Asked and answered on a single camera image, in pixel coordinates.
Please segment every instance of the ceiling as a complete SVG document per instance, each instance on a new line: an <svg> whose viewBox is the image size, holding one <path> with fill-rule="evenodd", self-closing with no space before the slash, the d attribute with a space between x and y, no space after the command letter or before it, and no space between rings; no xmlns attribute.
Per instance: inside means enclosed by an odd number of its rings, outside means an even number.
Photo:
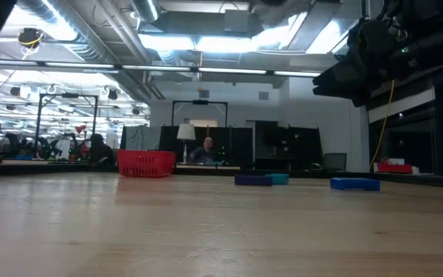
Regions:
<svg viewBox="0 0 443 277"><path fill-rule="evenodd" d="M150 63L322 72L335 64L332 53L340 51L340 47L336 46L360 16L360 0L343 0L341 4L288 0L279 8L249 1L151 1L160 7L158 19L138 24L131 0L19 0L0 33L0 59L24 58L28 49L18 43L18 34L23 28L37 28L44 35L38 51L26 57L32 61ZM52 8L54 21L42 17L29 6ZM85 56L82 49L92 50L93 57ZM179 88L191 91L202 86L210 87L212 83L215 88L213 97L220 98L217 94L229 88L222 84L234 87L241 84L239 88L251 88L244 84L257 84L265 91L273 91L286 80L263 75L215 73L115 74L39 70L13 72L0 68L0 119L5 121L4 126L11 128L15 125L14 114L20 118L28 115L26 120L31 124L26 129L32 131L32 122L35 121L32 116L37 112L38 94L47 92L51 86L58 89L56 93L99 95L102 108L98 110L98 129L105 134L120 132L114 122L118 123L116 125L148 123L148 109L143 108L140 115L133 115L132 107L142 107L145 105L143 102L148 104L173 99ZM10 94L13 86L22 85L26 92L32 92L31 96L15 97ZM117 100L108 99L110 88L118 90ZM233 101L244 101L243 91L225 95L232 95ZM9 111L5 103L17 104L16 109ZM54 116L57 121L67 116L73 121L72 125L85 122L89 125L83 119L93 113L89 104L83 98L55 98L42 114L49 118ZM74 105L75 109L71 113L63 112L59 109L60 105ZM60 122L59 126L63 132L64 128L71 128L69 124Z"/></svg>

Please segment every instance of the chair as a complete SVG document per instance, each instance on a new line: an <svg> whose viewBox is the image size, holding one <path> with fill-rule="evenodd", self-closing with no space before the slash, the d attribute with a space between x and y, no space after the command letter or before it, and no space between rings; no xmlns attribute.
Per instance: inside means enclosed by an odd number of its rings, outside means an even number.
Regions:
<svg viewBox="0 0 443 277"><path fill-rule="evenodd" d="M324 170L345 171L347 153L327 153L324 154Z"/></svg>

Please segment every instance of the red basket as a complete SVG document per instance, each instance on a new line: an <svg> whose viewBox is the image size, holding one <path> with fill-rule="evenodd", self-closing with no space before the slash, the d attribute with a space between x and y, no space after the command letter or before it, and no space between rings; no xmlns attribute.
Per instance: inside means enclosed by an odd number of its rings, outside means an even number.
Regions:
<svg viewBox="0 0 443 277"><path fill-rule="evenodd" d="M119 173L123 176L160 178L172 174L175 153L118 150L117 160Z"/></svg>

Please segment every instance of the man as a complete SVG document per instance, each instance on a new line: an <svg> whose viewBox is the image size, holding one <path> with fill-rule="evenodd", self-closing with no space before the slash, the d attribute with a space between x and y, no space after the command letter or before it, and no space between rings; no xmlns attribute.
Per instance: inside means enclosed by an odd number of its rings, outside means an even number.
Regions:
<svg viewBox="0 0 443 277"><path fill-rule="evenodd" d="M212 152L213 149L213 138L206 137L203 141L203 146L198 147L196 150L191 152L191 162L196 163L210 163L215 160L215 155Z"/></svg>
<svg viewBox="0 0 443 277"><path fill-rule="evenodd" d="M90 162L101 165L114 165L114 153L112 149L104 143L102 135L92 135L90 142L92 143L90 147Z"/></svg>

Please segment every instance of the white lampshade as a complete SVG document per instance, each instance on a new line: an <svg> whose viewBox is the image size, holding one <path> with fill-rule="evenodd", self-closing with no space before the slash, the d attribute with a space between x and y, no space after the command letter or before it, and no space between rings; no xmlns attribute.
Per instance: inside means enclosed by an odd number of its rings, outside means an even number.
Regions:
<svg viewBox="0 0 443 277"><path fill-rule="evenodd" d="M196 140L196 133L192 124L182 123L178 127L177 139Z"/></svg>

